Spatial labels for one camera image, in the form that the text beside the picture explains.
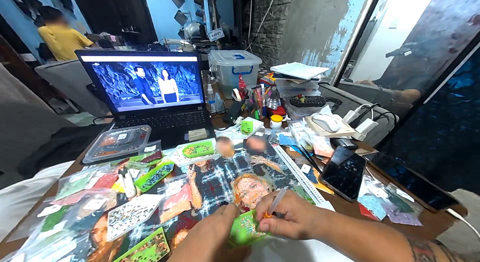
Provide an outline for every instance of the spray bottle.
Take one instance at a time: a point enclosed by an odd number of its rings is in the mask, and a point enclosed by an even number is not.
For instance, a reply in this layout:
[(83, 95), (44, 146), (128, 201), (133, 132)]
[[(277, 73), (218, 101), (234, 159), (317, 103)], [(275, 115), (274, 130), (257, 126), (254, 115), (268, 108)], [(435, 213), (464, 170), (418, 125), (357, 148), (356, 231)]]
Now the spray bottle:
[(215, 106), (215, 93), (213, 93), (212, 84), (208, 84), (207, 96), (208, 96), (208, 106), (210, 108), (210, 113), (215, 113), (217, 111), (217, 108)]

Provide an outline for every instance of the stack of papers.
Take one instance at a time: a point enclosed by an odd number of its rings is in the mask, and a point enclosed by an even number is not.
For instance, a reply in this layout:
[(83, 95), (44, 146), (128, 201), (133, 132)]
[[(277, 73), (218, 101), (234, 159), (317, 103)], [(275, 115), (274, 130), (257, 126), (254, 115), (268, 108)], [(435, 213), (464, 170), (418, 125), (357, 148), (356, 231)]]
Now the stack of papers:
[(328, 68), (313, 67), (293, 62), (271, 67), (270, 70), (282, 75), (290, 76), (294, 79), (311, 80), (312, 78), (326, 72)]

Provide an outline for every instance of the yellow shirt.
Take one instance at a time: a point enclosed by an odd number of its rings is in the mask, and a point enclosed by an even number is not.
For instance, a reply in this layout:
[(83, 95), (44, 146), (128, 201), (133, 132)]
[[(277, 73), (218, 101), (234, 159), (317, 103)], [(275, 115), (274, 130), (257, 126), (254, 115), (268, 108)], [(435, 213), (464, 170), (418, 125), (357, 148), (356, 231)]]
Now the yellow shirt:
[(75, 50), (83, 49), (93, 42), (73, 28), (48, 25), (38, 28), (40, 37), (58, 61), (78, 59)]

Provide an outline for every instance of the laptop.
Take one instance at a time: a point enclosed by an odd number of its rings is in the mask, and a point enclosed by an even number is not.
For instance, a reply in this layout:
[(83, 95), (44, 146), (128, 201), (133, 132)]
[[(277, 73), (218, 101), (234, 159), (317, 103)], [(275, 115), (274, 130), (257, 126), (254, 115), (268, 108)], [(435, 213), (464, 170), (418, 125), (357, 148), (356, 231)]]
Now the laptop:
[(199, 69), (187, 52), (75, 51), (114, 117), (111, 129), (152, 128), (149, 141), (163, 149), (188, 143), (191, 130), (215, 137)]

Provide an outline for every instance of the laptop keyboard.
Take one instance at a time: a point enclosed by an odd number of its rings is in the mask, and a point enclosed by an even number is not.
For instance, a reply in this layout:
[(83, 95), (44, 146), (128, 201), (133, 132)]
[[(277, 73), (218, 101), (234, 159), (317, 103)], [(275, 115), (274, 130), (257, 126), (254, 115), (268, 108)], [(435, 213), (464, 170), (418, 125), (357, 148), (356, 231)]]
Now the laptop keyboard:
[(126, 128), (138, 125), (149, 125), (150, 127), (171, 128), (193, 124), (205, 123), (206, 119), (203, 111), (180, 113), (175, 115), (157, 116), (151, 118), (140, 118), (115, 123), (114, 128)]

